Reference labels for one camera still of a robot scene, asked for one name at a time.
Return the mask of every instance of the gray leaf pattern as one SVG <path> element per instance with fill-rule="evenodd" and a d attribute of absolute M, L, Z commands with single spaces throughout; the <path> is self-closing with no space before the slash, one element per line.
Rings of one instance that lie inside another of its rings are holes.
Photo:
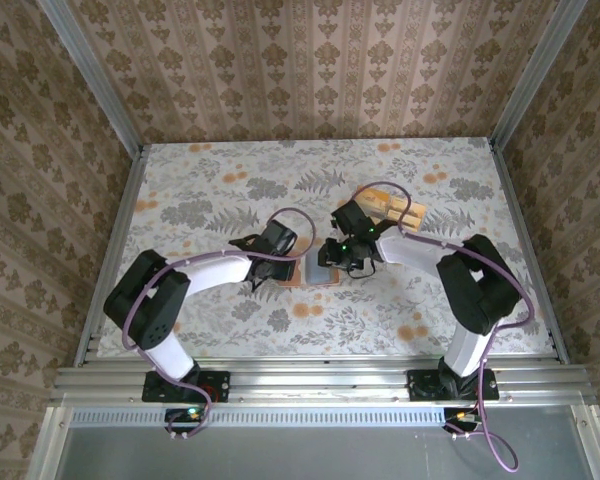
<path fill-rule="evenodd" d="M 262 232 L 264 221 L 282 207 L 308 212 L 320 239 L 333 236 L 330 213 L 358 185 L 376 180 L 406 186 L 427 208 L 423 234 L 454 242 L 475 233 L 489 237 L 536 301 L 509 209 L 497 195 L 499 177 L 485 139 L 151 147 L 118 275 L 147 249 L 171 260 L 234 248 L 228 240 Z M 278 220 L 308 241 L 304 219 L 284 214 Z M 522 313 L 520 304 L 511 318 Z M 456 321 L 438 280 L 381 264 L 371 278 L 343 275 L 334 286 L 288 288 L 267 281 L 255 292 L 246 282 L 204 290 L 187 299 L 178 324 L 178 338 L 198 357 L 439 355 Z M 498 338 L 495 352 L 551 352 L 542 319 L 515 333 Z M 109 321 L 98 355 L 129 355 Z"/>

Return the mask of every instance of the wall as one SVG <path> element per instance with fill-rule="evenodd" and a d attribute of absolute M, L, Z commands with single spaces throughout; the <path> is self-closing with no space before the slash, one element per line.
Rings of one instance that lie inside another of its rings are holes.
<path fill-rule="evenodd" d="M 0 479 L 71 356 L 130 160 L 35 2 L 0 0 Z"/>
<path fill-rule="evenodd" d="M 145 143 L 487 136 L 557 0 L 70 0 Z"/>
<path fill-rule="evenodd" d="M 600 0 L 590 0 L 505 149 L 572 359 L 600 401 Z"/>

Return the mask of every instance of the tabletop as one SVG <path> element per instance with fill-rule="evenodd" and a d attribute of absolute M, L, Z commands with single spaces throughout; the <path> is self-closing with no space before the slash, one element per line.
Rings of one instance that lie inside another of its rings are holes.
<path fill-rule="evenodd" d="M 315 221 L 318 241 L 336 233 L 330 212 L 358 185 L 390 180 L 427 208 L 421 231 L 460 242 L 488 236 L 538 311 L 523 329 L 503 332 L 494 353 L 550 354 L 537 302 L 500 178 L 484 138 L 236 142 L 153 145 L 127 233 L 118 278 L 143 250 L 168 259 L 216 251 L 260 233 L 279 208 Z M 279 219 L 309 242 L 302 217 Z M 267 281 L 222 285 L 189 297 L 175 331 L 196 357 L 437 355 L 454 319 L 438 279 L 401 265 L 338 285 L 285 288 Z M 519 302 L 510 318 L 525 313 Z M 106 321 L 98 355 L 125 352 Z"/>

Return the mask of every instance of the floral tablecloth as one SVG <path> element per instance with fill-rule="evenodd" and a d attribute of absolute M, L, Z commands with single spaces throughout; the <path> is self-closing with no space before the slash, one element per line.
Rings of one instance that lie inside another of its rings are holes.
<path fill-rule="evenodd" d="M 536 295 L 484 138 L 284 141 L 154 145 L 148 157 L 118 276 L 141 251 L 169 258 L 215 251 L 260 233 L 275 210 L 296 206 L 315 220 L 320 240 L 333 235 L 330 212 L 358 185 L 392 180 L 427 213 L 421 230 L 460 241 L 490 237 L 512 271 Z M 301 217 L 280 219 L 308 243 Z M 423 272 L 380 265 L 364 280 L 287 289 L 265 282 L 255 293 L 223 285 L 189 297 L 176 324 L 198 357 L 421 355 L 445 351 L 455 328 L 441 283 Z M 501 335 L 495 353 L 546 354 L 544 312 Z M 521 318 L 519 304 L 512 318 Z M 98 355 L 128 355 L 107 320 Z"/>

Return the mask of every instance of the patterned wallpaper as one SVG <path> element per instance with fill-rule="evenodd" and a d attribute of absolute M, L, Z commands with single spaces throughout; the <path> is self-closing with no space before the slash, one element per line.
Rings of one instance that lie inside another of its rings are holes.
<path fill-rule="evenodd" d="M 600 401 L 600 0 L 590 0 L 505 149 L 572 359 Z"/>
<path fill-rule="evenodd" d="M 75 349 L 129 158 L 35 2 L 0 0 L 0 479 Z"/>
<path fill-rule="evenodd" d="M 70 0 L 144 143 L 487 136 L 557 0 Z"/>

